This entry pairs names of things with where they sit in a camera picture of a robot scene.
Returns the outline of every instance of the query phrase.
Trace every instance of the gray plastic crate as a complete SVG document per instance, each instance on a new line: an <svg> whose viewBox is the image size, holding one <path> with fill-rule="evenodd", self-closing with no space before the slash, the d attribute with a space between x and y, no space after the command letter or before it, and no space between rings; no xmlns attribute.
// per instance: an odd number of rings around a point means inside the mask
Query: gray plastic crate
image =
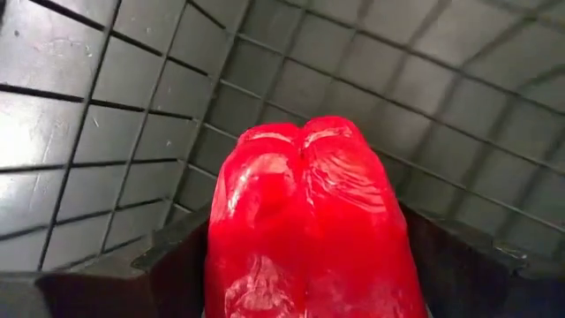
<svg viewBox="0 0 565 318"><path fill-rule="evenodd" d="M565 261L565 1L3 2L0 270L133 242L246 128L328 114L407 206Z"/></svg>

